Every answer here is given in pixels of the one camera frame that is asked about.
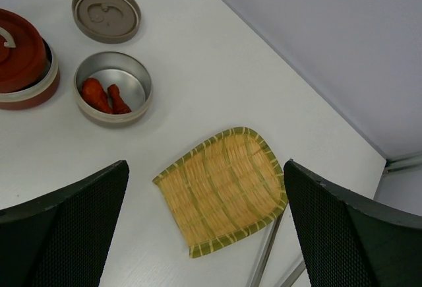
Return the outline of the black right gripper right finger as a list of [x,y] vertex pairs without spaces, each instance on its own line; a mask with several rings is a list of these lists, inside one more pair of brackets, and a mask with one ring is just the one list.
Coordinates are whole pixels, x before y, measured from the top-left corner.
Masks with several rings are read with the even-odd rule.
[[284,184],[312,286],[420,286],[421,217],[289,160]]

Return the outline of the red lunch box lid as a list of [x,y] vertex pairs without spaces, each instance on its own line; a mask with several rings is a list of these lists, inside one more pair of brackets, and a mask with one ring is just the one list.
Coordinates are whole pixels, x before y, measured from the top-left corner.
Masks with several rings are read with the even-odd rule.
[[25,18],[1,9],[1,92],[35,82],[47,64],[44,41]]

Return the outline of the stainless steel food tongs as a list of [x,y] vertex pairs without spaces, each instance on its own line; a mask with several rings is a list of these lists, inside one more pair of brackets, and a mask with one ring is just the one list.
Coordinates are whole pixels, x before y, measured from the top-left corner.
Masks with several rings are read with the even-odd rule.
[[[260,286],[263,274],[266,269],[266,265],[268,263],[269,256],[271,254],[272,248],[274,246],[274,242],[278,233],[278,229],[280,227],[281,221],[283,218],[283,214],[279,215],[277,219],[275,219],[271,231],[268,235],[268,238],[266,240],[266,243],[264,245],[262,254],[260,256],[260,259],[258,261],[258,265],[256,266],[255,272],[253,274],[253,277],[251,279],[251,282],[249,283],[250,287],[258,287]],[[292,272],[287,276],[287,278],[284,279],[284,281],[281,283],[281,287],[292,287],[297,279],[302,275],[302,273],[305,271],[306,266],[303,257],[300,258],[300,262],[297,264],[297,266],[292,270]]]

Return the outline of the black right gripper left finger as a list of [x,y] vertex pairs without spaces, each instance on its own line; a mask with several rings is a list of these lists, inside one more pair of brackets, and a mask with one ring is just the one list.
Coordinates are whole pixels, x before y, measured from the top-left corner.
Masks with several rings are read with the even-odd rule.
[[120,160],[1,210],[1,285],[99,286],[128,180]]

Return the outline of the beige steel lunch box bowl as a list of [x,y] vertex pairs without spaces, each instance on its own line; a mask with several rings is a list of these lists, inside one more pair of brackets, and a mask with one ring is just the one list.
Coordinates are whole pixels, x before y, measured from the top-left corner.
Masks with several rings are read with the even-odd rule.
[[76,69],[73,89],[80,111],[104,127],[126,127],[143,117],[152,103],[152,78],[125,53],[103,51]]

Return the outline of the beige lunch box lid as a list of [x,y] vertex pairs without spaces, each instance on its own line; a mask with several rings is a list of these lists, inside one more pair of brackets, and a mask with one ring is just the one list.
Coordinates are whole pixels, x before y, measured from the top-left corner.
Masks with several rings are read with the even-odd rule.
[[72,0],[71,7],[76,26],[97,42],[121,44],[140,28],[142,14],[135,0]]

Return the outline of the red steel lunch box bowl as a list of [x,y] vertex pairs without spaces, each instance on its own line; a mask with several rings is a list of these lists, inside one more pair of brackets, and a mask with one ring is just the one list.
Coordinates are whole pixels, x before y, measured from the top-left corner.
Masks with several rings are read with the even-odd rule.
[[47,67],[41,77],[25,89],[1,93],[2,110],[25,110],[48,101],[57,91],[60,83],[59,61],[52,47],[45,41]]

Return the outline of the red food piece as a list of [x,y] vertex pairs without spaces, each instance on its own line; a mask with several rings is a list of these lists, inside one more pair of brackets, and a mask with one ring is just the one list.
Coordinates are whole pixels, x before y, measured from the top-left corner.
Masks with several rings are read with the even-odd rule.
[[107,88],[107,92],[111,99],[114,114],[126,114],[132,112],[131,108],[122,99],[119,87],[116,84],[111,84]]
[[82,85],[82,98],[84,101],[99,112],[112,114],[108,97],[101,83],[97,79],[88,78]]

